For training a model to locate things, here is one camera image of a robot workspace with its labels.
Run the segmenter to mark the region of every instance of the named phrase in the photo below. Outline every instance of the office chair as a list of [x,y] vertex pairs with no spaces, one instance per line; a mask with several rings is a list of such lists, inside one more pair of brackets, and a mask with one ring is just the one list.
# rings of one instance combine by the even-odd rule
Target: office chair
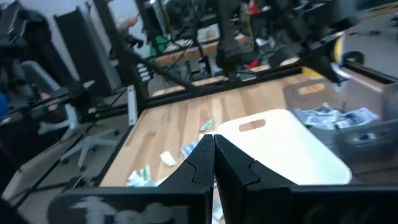
[[[33,61],[26,61],[22,63],[22,68],[26,74],[26,77],[30,83],[34,83],[39,90],[45,93],[52,93],[61,89],[61,86],[37,63]],[[83,86],[89,88],[91,83],[85,83]],[[58,105],[61,109],[64,108],[63,112],[66,121],[58,124],[43,123],[40,124],[40,133],[46,133],[49,131],[54,131],[56,129],[69,127],[69,131],[73,134],[83,134],[86,131],[83,125],[79,122],[79,112],[78,110],[67,103],[65,105]],[[81,151],[80,158],[78,161],[78,167],[83,172],[86,167],[84,166],[84,161],[86,159],[87,153],[90,149],[95,146],[116,146],[118,143],[115,140],[104,139],[109,134],[114,134],[117,136],[119,133],[114,128],[109,128],[100,133],[86,135],[75,147],[71,148],[66,152],[61,158],[60,162],[65,164],[68,162],[68,158],[78,151]]]

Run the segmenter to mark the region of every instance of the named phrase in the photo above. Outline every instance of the floor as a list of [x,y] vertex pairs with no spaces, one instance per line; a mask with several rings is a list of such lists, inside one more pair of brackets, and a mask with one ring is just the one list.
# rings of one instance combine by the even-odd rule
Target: floor
[[[396,36],[393,36],[398,33],[398,29],[391,29],[389,27],[390,18],[391,15],[386,15],[368,19],[366,22],[349,30],[348,33],[378,29],[388,34],[379,37],[362,35],[347,36],[345,51],[359,50],[366,56],[365,66],[398,77],[395,66],[398,61],[398,39]],[[163,89],[165,86],[167,87],[169,84],[164,82],[161,77],[155,77],[149,83],[150,94],[156,90]],[[116,105],[125,103],[126,98],[126,95],[122,96],[116,102]],[[126,115],[104,120],[99,122],[99,124],[117,128],[121,134],[118,137],[110,136],[110,138],[115,139],[121,139],[128,129]],[[23,173],[17,175],[17,181],[11,183],[3,194],[3,197],[8,199],[12,197],[12,195],[24,190],[26,187],[31,186],[67,150],[72,142],[73,138],[63,144],[58,144],[44,152],[43,155],[40,155],[37,159],[26,164]],[[91,152],[86,161],[88,164],[86,173],[89,176],[98,175],[113,151],[113,147],[102,147],[97,149],[95,153]],[[73,156],[68,164],[57,166],[42,182],[41,186],[64,182],[71,177],[79,175],[80,171],[76,166],[77,160],[78,154]],[[19,212],[25,216],[26,219],[31,221],[32,224],[47,224],[46,213],[48,204],[60,191],[61,189],[55,189],[32,194],[22,206],[19,207]],[[16,203],[19,198],[20,197],[12,199],[11,203]]]

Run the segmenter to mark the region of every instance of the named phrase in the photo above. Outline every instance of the gray chair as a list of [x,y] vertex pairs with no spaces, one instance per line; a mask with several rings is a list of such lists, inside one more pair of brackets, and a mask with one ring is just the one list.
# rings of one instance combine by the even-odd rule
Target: gray chair
[[[33,61],[23,62],[22,68],[26,74],[29,82],[35,83],[38,89],[51,93],[61,89],[61,86],[52,79],[52,77],[37,63]],[[59,128],[68,127],[68,131],[73,134],[83,134],[84,138],[73,148],[67,151],[61,158],[61,163],[68,162],[68,158],[73,154],[81,151],[80,158],[78,161],[78,167],[81,171],[84,171],[84,161],[87,157],[87,153],[90,149],[95,146],[116,146],[118,144],[115,140],[104,139],[104,137],[114,134],[118,135],[118,131],[114,128],[109,128],[105,131],[96,134],[86,134],[84,125],[79,123],[77,110],[69,103],[65,105],[58,105],[65,108],[65,121],[58,124],[40,124],[40,133],[46,133]]]

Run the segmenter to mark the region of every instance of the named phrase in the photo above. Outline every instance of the wall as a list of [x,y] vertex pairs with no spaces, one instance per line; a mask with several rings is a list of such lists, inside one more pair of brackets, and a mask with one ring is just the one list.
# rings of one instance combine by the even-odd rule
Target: wall
[[[61,58],[66,63],[71,75],[78,79],[78,74],[76,72],[75,66],[72,63],[72,59],[68,53],[68,49],[65,46],[65,43],[62,40],[62,36],[60,31],[53,19],[53,16],[62,15],[68,12],[71,12],[76,9],[77,6],[80,6],[81,9],[85,9],[85,0],[67,0],[67,1],[54,1],[54,0],[19,0],[25,7],[28,9],[33,9],[39,11],[43,16],[45,16],[50,24],[52,30],[52,40],[54,46],[57,48]],[[1,2],[11,3],[13,0],[2,0]],[[94,7],[94,3],[90,1],[90,4],[93,5],[91,12],[91,17],[93,18],[93,22],[95,24],[96,30],[101,41],[104,43],[105,49],[109,51],[111,45],[109,43],[108,37],[106,36],[105,30],[103,29],[101,19],[99,15],[96,13],[96,9]],[[115,0],[109,4],[111,12],[114,14],[116,18],[116,23],[120,23],[120,20],[125,20],[129,16],[135,16],[138,14],[137,7],[135,5],[134,0]],[[144,35],[141,34],[142,23],[139,21],[134,27],[130,28],[130,33],[135,35],[140,39],[145,39]],[[137,52],[141,54],[143,57],[149,56],[149,47],[144,46],[141,49],[137,49]]]

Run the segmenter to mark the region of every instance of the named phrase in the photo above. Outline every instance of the white wall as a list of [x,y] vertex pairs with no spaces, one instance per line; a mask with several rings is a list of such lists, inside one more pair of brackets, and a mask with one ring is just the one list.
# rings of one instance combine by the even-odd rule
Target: white wall
[[[86,10],[85,0],[19,0],[26,8],[33,9],[39,11],[43,16],[45,16],[50,24],[50,28],[52,30],[52,41],[54,46],[57,48],[61,58],[66,63],[69,68],[72,76],[78,79],[78,74],[76,72],[75,66],[72,63],[72,59],[68,53],[68,50],[65,46],[65,43],[62,39],[60,31],[54,21],[54,15],[62,15],[68,12],[71,12],[76,9],[77,6],[80,6],[81,9]],[[1,0],[1,2],[13,2],[13,0]],[[96,13],[95,5],[91,2],[93,7],[91,8],[91,17],[93,18],[94,25],[97,29],[98,35],[100,39],[103,41],[105,49],[107,52],[110,49],[110,43],[106,33],[103,29],[101,19]],[[116,19],[116,23],[120,23],[120,20],[125,20],[129,16],[135,16],[138,14],[137,7],[135,5],[134,0],[115,0],[109,4],[111,8],[111,12],[114,14]],[[141,34],[142,23],[139,21],[134,27],[130,28],[130,33],[135,35],[140,39],[145,39],[144,35]],[[149,55],[149,47],[144,46],[141,49],[137,49],[137,52],[141,54],[143,57]]]

